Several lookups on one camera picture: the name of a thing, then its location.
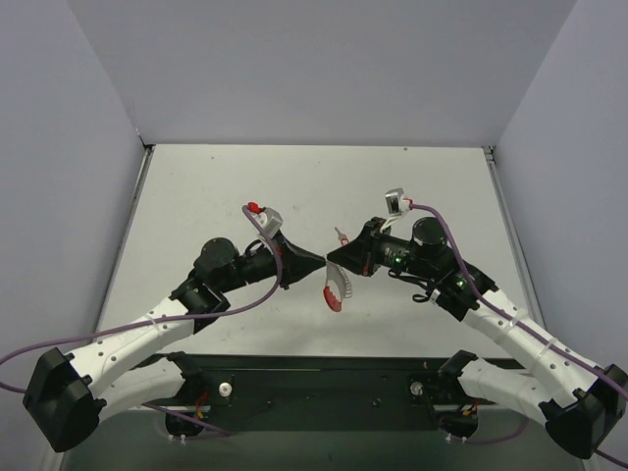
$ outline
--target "white table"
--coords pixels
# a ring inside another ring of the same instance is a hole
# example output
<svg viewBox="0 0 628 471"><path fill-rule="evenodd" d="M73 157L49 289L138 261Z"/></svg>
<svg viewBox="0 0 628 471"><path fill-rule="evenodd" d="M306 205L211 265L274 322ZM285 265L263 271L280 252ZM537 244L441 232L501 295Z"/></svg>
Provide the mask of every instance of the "white table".
<svg viewBox="0 0 628 471"><path fill-rule="evenodd" d="M386 190L402 186L445 216L467 261L525 305L514 257L481 149L325 146L157 145L137 203L100 329L125 324L184 280L203 243L225 236L240 249L255 232L240 206L278 210L293 243L325 255L339 246L334 226L357 236L386 217ZM409 238L412 212L393 226ZM351 276L341 313L326 306L320 270L280 290L254 311L220 319L167 351L188 353L448 357L503 350L432 304L415 287ZM227 294L233 307L262 295L272 280Z"/></svg>

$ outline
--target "screw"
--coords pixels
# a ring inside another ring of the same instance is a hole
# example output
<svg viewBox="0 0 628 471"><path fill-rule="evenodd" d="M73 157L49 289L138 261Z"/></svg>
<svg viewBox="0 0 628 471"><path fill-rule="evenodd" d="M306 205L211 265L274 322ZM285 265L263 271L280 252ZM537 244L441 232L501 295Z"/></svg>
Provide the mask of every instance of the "screw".
<svg viewBox="0 0 628 471"><path fill-rule="evenodd" d="M410 392L412 395L421 395L423 394L423 385L418 381L415 381L410 385Z"/></svg>
<svg viewBox="0 0 628 471"><path fill-rule="evenodd" d="M229 397L230 395L232 395L233 390L234 388L229 383L221 383L221 385L218 387L218 393L222 397Z"/></svg>

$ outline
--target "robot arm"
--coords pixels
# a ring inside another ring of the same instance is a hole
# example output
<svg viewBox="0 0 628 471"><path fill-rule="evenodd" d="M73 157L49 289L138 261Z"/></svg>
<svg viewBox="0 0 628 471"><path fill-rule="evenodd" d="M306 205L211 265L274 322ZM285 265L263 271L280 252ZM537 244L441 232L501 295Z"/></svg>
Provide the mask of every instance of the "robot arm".
<svg viewBox="0 0 628 471"><path fill-rule="evenodd" d="M252 250L254 242L240 255L228 239L213 238L203 246L187 279L134 321L142 327L122 328L65 354L53 348L39 357L23 403L55 451L76 446L100 421L118 412L172 397L186 381L200 381L184 358L151 355L215 322L219 316L197 315L227 311L225 292L277 276L280 268L279 286L288 288L325 267L323 257L284 237L279 213L252 203L248 209L274 247ZM157 361L146 361L149 357Z"/></svg>
<svg viewBox="0 0 628 471"><path fill-rule="evenodd" d="M386 198L391 216L387 220L372 218L356 239L329 253L328 260L365 277L387 267L392 278L425 291L425 295L415 295L413 300L435 303L500 345L531 376L501 370L466 351L450 358L441 375L469 396L504 405L543 424L554 441L571 454L591 457L623 415L625 399L558 351L584 366L600 371L602 368L552 337L478 268L456 259L438 219L417 221L411 240L391 236L391 225L414 205L401 188L389 191ZM461 264L474 287L468 283ZM480 302L478 293L485 302ZM604 373L621 388L628 384L628 375L615 365Z"/></svg>

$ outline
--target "gray floor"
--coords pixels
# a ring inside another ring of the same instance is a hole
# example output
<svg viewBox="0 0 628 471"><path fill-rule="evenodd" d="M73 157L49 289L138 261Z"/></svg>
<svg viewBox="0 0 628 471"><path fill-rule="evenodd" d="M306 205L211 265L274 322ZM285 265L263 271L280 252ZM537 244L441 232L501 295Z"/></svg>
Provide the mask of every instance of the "gray floor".
<svg viewBox="0 0 628 471"><path fill-rule="evenodd" d="M485 411L478 437L505 435L519 416ZM229 439L169 443L156 431L163 418L127 412L103 423L86 442L66 453L63 471L139 470L582 470L543 428L501 445L448 445L441 432L249 433Z"/></svg>

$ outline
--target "gray wall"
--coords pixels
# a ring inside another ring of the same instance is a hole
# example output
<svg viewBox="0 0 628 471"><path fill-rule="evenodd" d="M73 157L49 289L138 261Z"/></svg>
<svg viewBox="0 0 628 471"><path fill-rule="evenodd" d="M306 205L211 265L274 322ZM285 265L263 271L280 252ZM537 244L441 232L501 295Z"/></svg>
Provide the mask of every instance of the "gray wall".
<svg viewBox="0 0 628 471"><path fill-rule="evenodd" d="M488 145L574 0L69 0L146 142Z"/></svg>
<svg viewBox="0 0 628 471"><path fill-rule="evenodd" d="M0 9L0 345L94 325L142 148L64 0ZM0 370L25 386L36 355ZM45 440L0 392L0 467L38 469Z"/></svg>
<svg viewBox="0 0 628 471"><path fill-rule="evenodd" d="M580 0L497 145L548 326L628 368L628 2ZM603 446L628 461L628 420Z"/></svg>

